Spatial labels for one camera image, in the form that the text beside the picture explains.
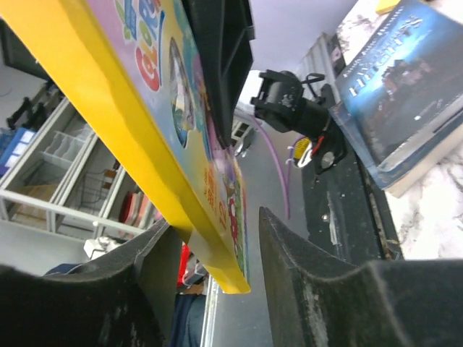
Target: colorful book cover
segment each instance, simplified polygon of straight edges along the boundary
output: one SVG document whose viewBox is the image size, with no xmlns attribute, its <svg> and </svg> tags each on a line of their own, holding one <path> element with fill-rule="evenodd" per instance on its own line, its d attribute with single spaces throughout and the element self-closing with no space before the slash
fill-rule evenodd
<svg viewBox="0 0 463 347">
<path fill-rule="evenodd" d="M 460 24 L 402 0 L 337 78 L 332 114 L 380 188 L 463 124 L 462 54 Z"/>
<path fill-rule="evenodd" d="M 0 12 L 222 289 L 248 292 L 244 182 L 216 138 L 182 0 L 8 0 Z"/>
</svg>

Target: white ceiling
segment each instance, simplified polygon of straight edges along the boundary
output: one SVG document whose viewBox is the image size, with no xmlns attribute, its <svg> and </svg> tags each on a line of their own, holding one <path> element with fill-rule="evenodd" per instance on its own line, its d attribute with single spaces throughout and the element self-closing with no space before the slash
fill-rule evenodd
<svg viewBox="0 0 463 347">
<path fill-rule="evenodd" d="M 253 69 L 293 69 L 325 32 L 334 34 L 357 0 L 249 0 Z"/>
</svg>

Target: gray floor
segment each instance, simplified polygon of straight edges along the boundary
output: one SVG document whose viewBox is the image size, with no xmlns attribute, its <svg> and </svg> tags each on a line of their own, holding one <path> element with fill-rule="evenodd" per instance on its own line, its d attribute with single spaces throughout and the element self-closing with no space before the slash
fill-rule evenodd
<svg viewBox="0 0 463 347">
<path fill-rule="evenodd" d="M 284 164 L 289 154 L 287 146 L 293 143 L 296 134 L 279 134 L 266 129 L 276 147 L 280 161 Z M 260 258 L 258 212 L 260 206 L 269 207 L 288 227 L 307 238 L 301 175 L 297 169 L 292 170 L 289 190 L 292 216 L 290 220 L 285 220 L 278 174 L 260 134 L 256 134 L 246 157 L 239 159 L 239 165 L 247 187 L 247 232 L 252 293 L 234 296 L 221 292 L 218 294 L 213 346 L 272 346 Z"/>
</svg>

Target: cable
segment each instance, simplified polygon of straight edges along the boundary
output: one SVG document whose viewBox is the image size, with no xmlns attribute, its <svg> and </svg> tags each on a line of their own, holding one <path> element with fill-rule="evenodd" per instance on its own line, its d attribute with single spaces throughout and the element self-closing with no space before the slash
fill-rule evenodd
<svg viewBox="0 0 463 347">
<path fill-rule="evenodd" d="M 3 98 L 4 96 L 8 96 L 12 93 L 13 88 L 9 88 L 8 91 L 5 94 L 0 94 L 0 98 Z"/>
<path fill-rule="evenodd" d="M 323 135 L 319 136 L 317 144 L 315 145 L 315 147 L 312 149 L 312 152 L 310 153 L 311 158 L 314 156 L 314 154 L 316 154 L 318 152 L 318 149 L 320 148 L 320 146 L 321 146 L 322 142 L 324 141 L 324 139 L 325 139 L 325 137 Z"/>
<path fill-rule="evenodd" d="M 294 151 L 296 150 L 296 144 L 304 139 L 305 136 L 299 136 L 295 141 L 294 143 L 292 144 L 292 146 L 288 147 L 289 149 L 289 158 L 288 160 L 286 161 L 286 164 L 288 165 L 288 169 L 286 170 L 286 188 L 288 189 L 288 192 L 289 192 L 289 177 L 291 177 L 291 167 L 293 166 L 293 163 L 294 163 Z"/>
<path fill-rule="evenodd" d="M 289 209 L 288 184 L 286 183 L 286 180 L 284 179 L 283 169 L 281 168 L 281 164 L 278 159 L 278 155 L 276 154 L 275 147 L 273 146 L 272 141 L 270 140 L 270 137 L 268 136 L 267 132 L 260 125 L 258 120 L 252 114 L 250 114 L 249 116 L 250 116 L 251 121 L 254 123 L 255 127 L 262 134 L 263 139 L 266 141 L 267 147 L 270 150 L 270 154 L 272 155 L 273 162 L 275 163 L 275 166 L 276 166 L 276 171 L 278 172 L 278 176 L 280 178 L 281 190 L 283 192 L 285 216 L 286 216 L 286 219 L 290 219 L 291 211 Z"/>
</svg>

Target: storage shelving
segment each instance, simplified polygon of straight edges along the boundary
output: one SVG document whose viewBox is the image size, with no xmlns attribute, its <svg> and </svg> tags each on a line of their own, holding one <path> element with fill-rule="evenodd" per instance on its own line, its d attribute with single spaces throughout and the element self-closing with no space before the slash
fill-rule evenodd
<svg viewBox="0 0 463 347">
<path fill-rule="evenodd" d="M 119 222 L 128 194 L 143 195 L 65 98 L 0 179 L 0 216 L 76 239 L 129 239 L 154 221 L 156 209 L 145 197 L 143 214 Z"/>
</svg>

